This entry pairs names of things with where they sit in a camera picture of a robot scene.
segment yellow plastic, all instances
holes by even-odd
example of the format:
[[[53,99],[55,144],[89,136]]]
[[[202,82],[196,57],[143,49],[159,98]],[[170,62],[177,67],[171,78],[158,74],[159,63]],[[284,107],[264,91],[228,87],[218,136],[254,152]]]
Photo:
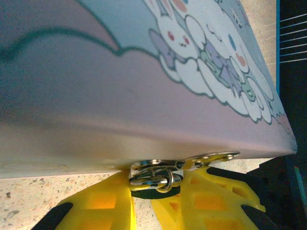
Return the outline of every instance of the yellow plastic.
[[[265,211],[254,191],[207,169],[184,171],[179,195],[151,201],[163,230],[258,230],[241,208]]]
[[[129,172],[119,172],[64,200],[73,203],[56,230],[136,230]]]

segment cartoon bunny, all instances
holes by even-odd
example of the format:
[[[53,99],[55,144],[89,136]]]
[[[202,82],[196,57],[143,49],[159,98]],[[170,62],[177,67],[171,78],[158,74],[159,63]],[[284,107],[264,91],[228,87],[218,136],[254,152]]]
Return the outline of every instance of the cartoon bunny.
[[[176,7],[176,1],[172,1],[172,5],[175,9],[180,10],[179,7]],[[180,14],[186,17],[191,15],[200,23],[208,41],[205,49],[207,50],[208,45],[211,44],[218,56],[230,60],[231,68],[235,69],[239,76],[238,83],[251,88],[248,92],[240,92],[240,95],[234,93],[216,77],[207,74],[208,66],[198,60],[198,66],[206,83],[217,99],[222,103],[228,103],[243,115],[249,114],[254,121],[263,117],[267,122],[271,122],[271,113],[263,95],[264,92],[270,100],[273,100],[270,85],[254,62],[236,26],[219,4],[214,0],[189,0],[189,3],[185,5],[185,12],[180,12]],[[199,36],[193,33],[193,25],[187,23],[187,27],[193,38]],[[257,77],[257,82],[248,77],[248,74],[251,73]]]
[[[197,94],[213,94],[199,71],[196,59],[199,49],[189,33],[179,25],[169,0],[144,0],[156,19],[159,32],[150,30],[150,37],[159,51],[164,71],[176,82],[182,82]]]

